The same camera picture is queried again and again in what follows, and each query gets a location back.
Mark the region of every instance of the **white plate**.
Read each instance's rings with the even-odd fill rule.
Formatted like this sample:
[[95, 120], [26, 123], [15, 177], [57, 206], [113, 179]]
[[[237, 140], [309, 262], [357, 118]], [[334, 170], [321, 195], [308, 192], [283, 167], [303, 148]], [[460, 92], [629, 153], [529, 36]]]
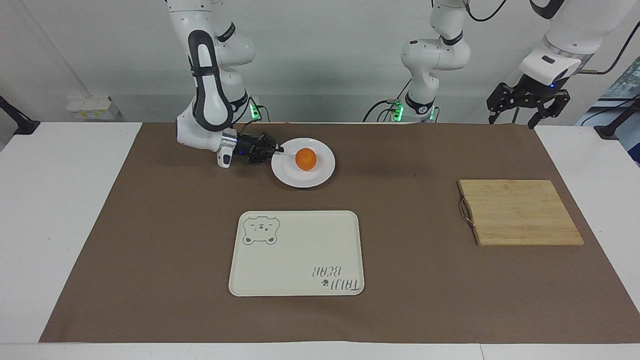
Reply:
[[[335, 170], [335, 156], [325, 145], [315, 139], [297, 138], [281, 145], [284, 153], [276, 152], [271, 159], [271, 169], [283, 183], [296, 188], [311, 188], [327, 181]], [[300, 149], [308, 148], [317, 157], [316, 167], [311, 171], [301, 170], [296, 165], [296, 153]]]
[[336, 296], [363, 288], [358, 217], [351, 211], [249, 211], [240, 217], [231, 294]]

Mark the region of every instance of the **green light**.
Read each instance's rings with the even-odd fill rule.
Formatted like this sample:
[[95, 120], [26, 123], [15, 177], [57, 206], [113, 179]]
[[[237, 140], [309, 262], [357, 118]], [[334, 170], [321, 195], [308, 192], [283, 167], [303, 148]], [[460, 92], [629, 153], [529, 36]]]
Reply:
[[394, 121], [401, 121], [403, 112], [404, 112], [404, 106], [397, 104], [396, 112], [394, 113], [394, 116], [393, 116]]
[[258, 108], [256, 108], [252, 102], [249, 104], [249, 106], [251, 106], [251, 117], [254, 120], [258, 119], [260, 117], [260, 112], [258, 111]]

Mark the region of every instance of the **brown tablecloth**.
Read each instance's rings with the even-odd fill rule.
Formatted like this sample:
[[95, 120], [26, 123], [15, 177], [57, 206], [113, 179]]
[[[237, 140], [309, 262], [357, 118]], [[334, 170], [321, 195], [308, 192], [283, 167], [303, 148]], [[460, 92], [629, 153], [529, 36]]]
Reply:
[[[248, 129], [325, 142], [336, 155], [333, 177], [297, 190], [268, 163], [236, 157], [230, 169], [218, 168], [211, 152], [176, 143], [172, 124], [142, 125], [41, 341], [640, 342], [636, 307], [534, 131]], [[553, 181], [585, 246], [478, 247], [458, 209], [459, 179]], [[358, 215], [362, 294], [232, 296], [240, 215], [306, 209]]]

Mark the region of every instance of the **orange ball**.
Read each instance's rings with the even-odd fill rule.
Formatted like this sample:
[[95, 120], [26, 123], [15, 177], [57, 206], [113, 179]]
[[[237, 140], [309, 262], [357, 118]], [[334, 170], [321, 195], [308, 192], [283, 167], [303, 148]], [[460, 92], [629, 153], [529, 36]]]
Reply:
[[296, 165], [304, 170], [311, 171], [314, 167], [316, 167], [317, 156], [313, 150], [304, 148], [300, 149], [296, 153]]

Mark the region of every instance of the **wooden cutting board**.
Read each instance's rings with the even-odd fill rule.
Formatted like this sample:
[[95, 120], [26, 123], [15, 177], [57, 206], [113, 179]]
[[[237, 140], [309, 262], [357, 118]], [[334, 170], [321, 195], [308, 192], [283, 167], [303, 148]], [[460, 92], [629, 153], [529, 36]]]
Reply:
[[458, 184], [461, 210], [480, 246], [584, 245], [551, 181], [460, 180]]

